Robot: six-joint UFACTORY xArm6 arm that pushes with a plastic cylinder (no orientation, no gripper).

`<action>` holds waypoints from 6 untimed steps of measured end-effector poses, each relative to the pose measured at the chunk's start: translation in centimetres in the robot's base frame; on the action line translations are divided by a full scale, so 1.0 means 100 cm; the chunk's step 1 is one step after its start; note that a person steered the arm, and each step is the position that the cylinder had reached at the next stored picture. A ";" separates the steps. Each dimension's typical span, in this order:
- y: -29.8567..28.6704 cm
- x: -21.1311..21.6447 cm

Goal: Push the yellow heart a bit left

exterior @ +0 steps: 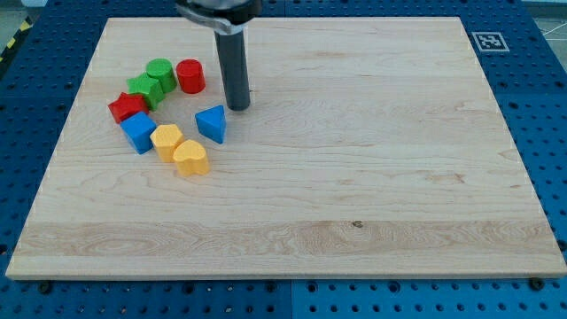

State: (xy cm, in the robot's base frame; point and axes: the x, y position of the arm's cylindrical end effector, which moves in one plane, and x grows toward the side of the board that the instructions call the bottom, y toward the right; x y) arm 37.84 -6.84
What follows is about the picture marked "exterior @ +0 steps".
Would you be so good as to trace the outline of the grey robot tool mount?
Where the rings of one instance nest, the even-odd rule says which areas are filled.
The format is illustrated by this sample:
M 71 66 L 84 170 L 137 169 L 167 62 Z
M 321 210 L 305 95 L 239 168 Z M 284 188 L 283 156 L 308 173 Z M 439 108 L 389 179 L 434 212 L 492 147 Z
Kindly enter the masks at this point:
M 261 0 L 175 0 L 175 9 L 185 19 L 209 27 L 220 35 L 235 35 L 261 15 Z

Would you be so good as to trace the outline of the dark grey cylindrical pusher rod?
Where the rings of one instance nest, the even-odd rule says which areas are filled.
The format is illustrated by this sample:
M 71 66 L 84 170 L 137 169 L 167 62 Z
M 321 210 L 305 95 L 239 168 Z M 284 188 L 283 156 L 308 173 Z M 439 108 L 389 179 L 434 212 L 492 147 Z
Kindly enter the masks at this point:
M 244 111 L 251 103 L 244 32 L 214 37 L 227 107 Z

